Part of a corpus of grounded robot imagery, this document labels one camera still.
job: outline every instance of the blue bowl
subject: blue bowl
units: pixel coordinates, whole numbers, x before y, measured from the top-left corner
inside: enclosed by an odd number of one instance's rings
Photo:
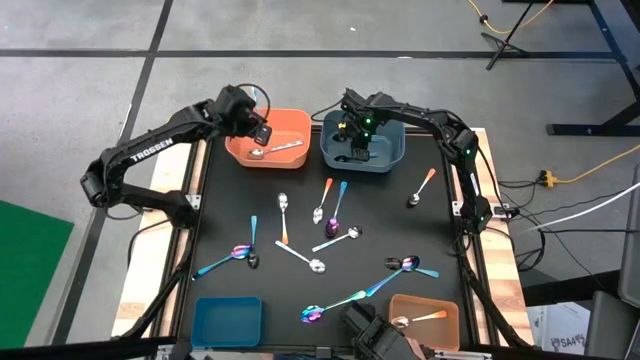
[[[200,298],[196,301],[191,346],[253,347],[260,343],[261,327],[260,298]]]
[[[404,156],[404,124],[391,120],[385,126],[376,129],[376,135],[371,137],[367,162],[349,160],[341,162],[335,160],[337,156],[351,157],[351,141],[335,141],[333,136],[338,133],[338,122],[343,118],[340,110],[327,114],[322,123],[320,147],[324,161],[334,169],[385,173]]]

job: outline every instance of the green mat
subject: green mat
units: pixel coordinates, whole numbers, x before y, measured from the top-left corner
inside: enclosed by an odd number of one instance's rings
[[[72,229],[0,201],[0,348],[24,346]]]

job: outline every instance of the yellow plug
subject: yellow plug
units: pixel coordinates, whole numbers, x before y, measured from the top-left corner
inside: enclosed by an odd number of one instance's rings
[[[552,188],[558,182],[558,178],[551,175],[551,170],[543,170],[543,173],[542,181],[544,186],[549,189]]]

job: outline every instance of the gray concrete floor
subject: gray concrete floor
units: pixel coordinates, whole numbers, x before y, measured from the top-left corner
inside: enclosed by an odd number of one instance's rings
[[[515,22],[524,5],[477,1],[496,27]],[[148,49],[163,1],[0,0],[0,49]],[[640,35],[617,0],[598,0],[630,63],[640,62]],[[465,0],[231,1],[175,0],[164,50],[324,49],[487,51],[477,16]],[[513,43],[532,51],[608,51],[590,10],[554,5]],[[78,178],[113,145],[129,108],[143,59],[1,58],[0,197],[75,223],[74,233],[43,302],[28,345],[48,343],[51,324],[77,261],[91,208]],[[569,178],[638,143],[637,138],[548,137],[544,124],[601,123],[633,100],[620,67],[610,61],[338,58],[157,59],[133,135],[159,126],[175,111],[226,84],[263,86],[273,106],[312,113],[349,86],[386,91],[397,99],[448,108],[489,132],[501,179],[532,179],[540,169]],[[593,176],[554,190],[538,189],[531,211],[565,205],[628,187],[640,153]],[[131,183],[148,186],[154,160],[132,168]],[[506,191],[516,201],[528,191]],[[628,198],[578,219],[572,227],[625,225]],[[125,214],[118,209],[115,214]],[[553,219],[571,211],[541,219]],[[126,275],[126,248],[139,220],[107,221],[69,341],[107,339]],[[511,226],[517,251],[538,239]],[[619,267],[622,236],[565,235],[591,271]],[[538,269],[566,279],[584,275],[555,240]]]

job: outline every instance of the rainbow spoon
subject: rainbow spoon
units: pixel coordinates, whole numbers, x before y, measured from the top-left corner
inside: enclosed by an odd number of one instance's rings
[[[417,256],[408,256],[402,261],[402,268],[396,270],[393,274],[389,275],[384,280],[379,283],[373,285],[372,287],[366,290],[360,290],[357,293],[345,298],[343,300],[338,301],[337,303],[331,304],[327,307],[320,307],[318,305],[308,306],[306,309],[302,310],[302,314],[300,315],[300,321],[311,324],[314,323],[322,317],[322,314],[330,309],[333,309],[336,306],[340,306],[342,304],[346,304],[350,301],[361,300],[367,297],[373,296],[381,287],[383,287],[386,283],[391,281],[394,277],[398,276],[401,272],[409,272],[415,270],[418,265],[420,265],[420,258]]]
[[[324,186],[324,194],[322,195],[322,201],[320,201],[320,206],[313,210],[313,223],[317,224],[322,221],[322,217],[324,216],[324,212],[322,210],[322,205],[324,204],[324,199],[327,197],[327,193],[329,192],[329,188],[333,183],[332,178],[327,178],[327,184]]]
[[[384,266],[389,270],[398,270],[402,267],[402,262],[400,261],[400,259],[386,258],[384,259]],[[435,270],[420,269],[416,267],[412,271],[416,271],[436,279],[440,277],[440,273]]]
[[[260,264],[260,257],[256,254],[256,227],[258,226],[258,217],[255,215],[251,216],[251,251],[249,251],[249,256],[247,256],[247,264],[252,269],[258,267]]]
[[[216,267],[226,263],[227,261],[231,260],[231,259],[238,259],[238,260],[242,260],[244,259],[247,255],[249,255],[249,252],[251,251],[251,245],[236,245],[233,250],[231,251],[231,254],[229,254],[227,257],[225,257],[224,259],[213,263],[207,267],[204,267],[198,271],[196,271],[195,273],[193,273],[193,275],[191,275],[191,280],[196,281],[199,278],[201,278],[202,276],[206,275],[209,271],[215,269]]]
[[[282,241],[283,244],[289,245],[289,235],[287,235],[287,222],[284,219],[284,211],[289,206],[289,200],[287,199],[287,194],[280,193],[278,194],[278,207],[280,207],[280,211],[282,211]]]
[[[338,196],[338,204],[336,204],[336,211],[333,213],[333,217],[327,221],[327,225],[324,227],[324,235],[329,239],[338,235],[338,231],[340,231],[340,224],[338,223],[338,209],[340,209],[340,203],[342,202],[342,197],[344,196],[344,192],[347,190],[347,182],[343,181],[340,183],[340,195]]]

